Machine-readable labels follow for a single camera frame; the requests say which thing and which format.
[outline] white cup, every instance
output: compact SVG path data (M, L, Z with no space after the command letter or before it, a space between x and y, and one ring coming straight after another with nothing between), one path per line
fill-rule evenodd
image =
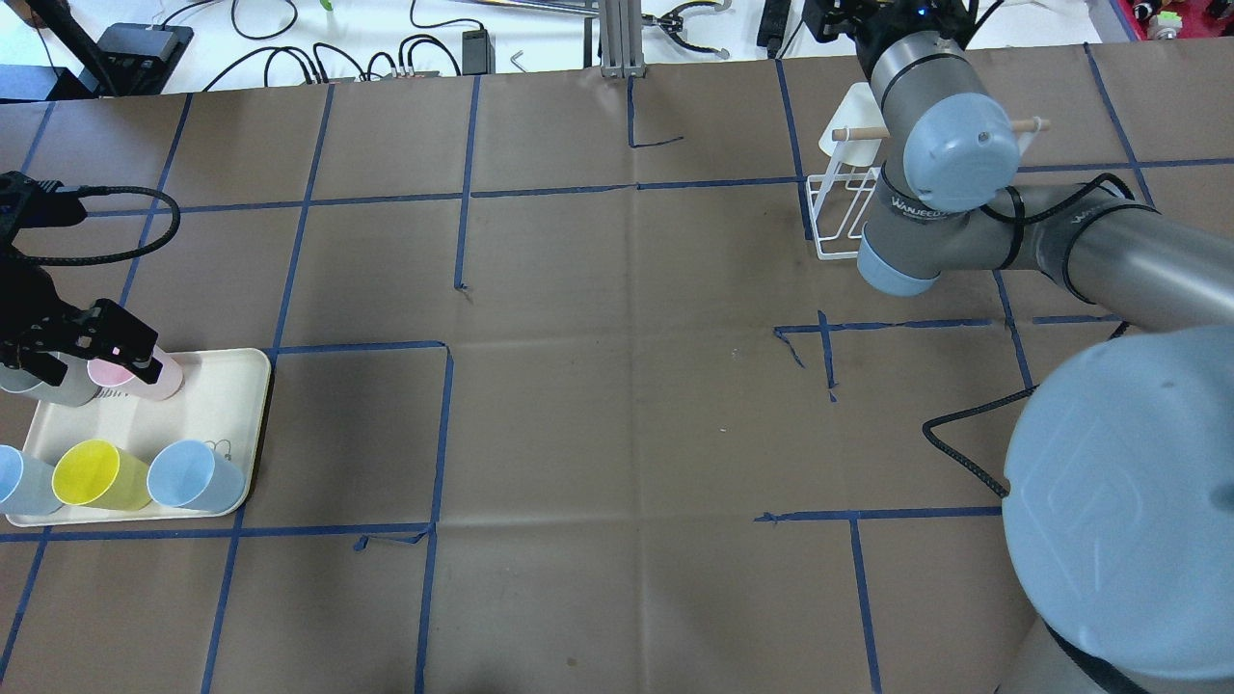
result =
M63 506L52 493L56 468L12 446L0 446L0 512L46 516Z
M104 388L112 388L147 400L167 400L175 395L175 391L184 383L184 369L158 347L154 348L154 358L163 364L163 370L154 383L146 383L125 367L102 359L90 359L90 363L86 364L86 372L90 374L90 380Z
M0 366L0 390L69 408L85 405L99 394L99 387L90 380L90 375L86 373L84 359L59 352L52 352L52 356L69 367L69 370L64 373L63 383L52 385L23 370Z
M184 440L154 457L146 489L164 506L221 514L244 494L244 473L206 443Z

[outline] pink cup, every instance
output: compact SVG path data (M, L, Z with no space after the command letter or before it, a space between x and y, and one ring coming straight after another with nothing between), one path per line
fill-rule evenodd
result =
M112 388L147 400L167 400L175 395L175 391L184 383L184 369L158 347L154 348L154 358L163 364L163 372L159 373L158 380L154 383L146 383L125 367L102 359L90 359L86 364L86 372L90 374L90 380L104 388Z

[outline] plastic tray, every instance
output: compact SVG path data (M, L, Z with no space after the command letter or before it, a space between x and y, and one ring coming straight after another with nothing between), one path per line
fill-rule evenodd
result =
M228 456L244 473L244 494L221 514L174 509L151 501L136 511L62 506L46 516L10 514L19 527L225 516L248 498L257 442L270 384L270 361L259 349L220 349L172 354L184 367L184 385L162 401L104 389L80 408L39 403L25 451L56 463L88 438L102 438L149 463L164 447L197 438Z

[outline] wooden handle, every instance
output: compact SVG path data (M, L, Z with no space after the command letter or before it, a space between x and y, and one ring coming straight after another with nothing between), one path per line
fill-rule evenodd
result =
M1024 119L1011 121L1012 132L1041 132L1050 130L1050 121L1040 119L1041 127L1037 127L1038 119ZM891 137L885 127L838 127L832 131L832 140L844 142L849 140L885 140Z

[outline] blue cup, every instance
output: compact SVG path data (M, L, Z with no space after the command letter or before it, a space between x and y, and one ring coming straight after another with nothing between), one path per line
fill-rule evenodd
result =
M46 516L63 506L52 493L54 467L22 453L12 446L0 446L0 512Z
M244 494L244 473L201 441L176 441L154 457L146 488L164 506L222 514Z

